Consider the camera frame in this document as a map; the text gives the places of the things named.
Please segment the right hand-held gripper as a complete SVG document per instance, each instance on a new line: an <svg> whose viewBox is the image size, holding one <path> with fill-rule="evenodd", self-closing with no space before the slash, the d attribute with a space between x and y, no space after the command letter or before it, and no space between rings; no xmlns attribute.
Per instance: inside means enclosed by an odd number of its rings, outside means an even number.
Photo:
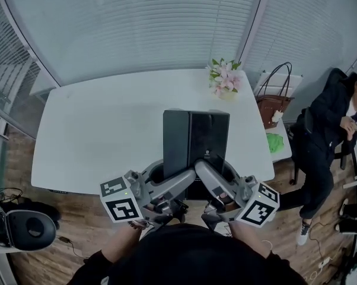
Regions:
<svg viewBox="0 0 357 285"><path fill-rule="evenodd" d="M220 222L236 221L261 228L273 220L280 207L276 190L254 176L241 178L227 161L219 173L207 161L198 160L195 172L214 197L201 215L211 230Z"/></svg>

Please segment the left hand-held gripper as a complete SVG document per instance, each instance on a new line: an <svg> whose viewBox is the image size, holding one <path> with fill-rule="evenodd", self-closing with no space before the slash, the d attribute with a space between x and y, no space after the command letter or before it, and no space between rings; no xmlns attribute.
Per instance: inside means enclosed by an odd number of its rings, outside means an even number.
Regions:
<svg viewBox="0 0 357 285"><path fill-rule="evenodd" d="M124 176L101 183L100 199L114 223L165 224L173 218L168 201L184 192L195 179L192 168L164 178L164 162L157 160L142 174L130 170Z"/></svg>

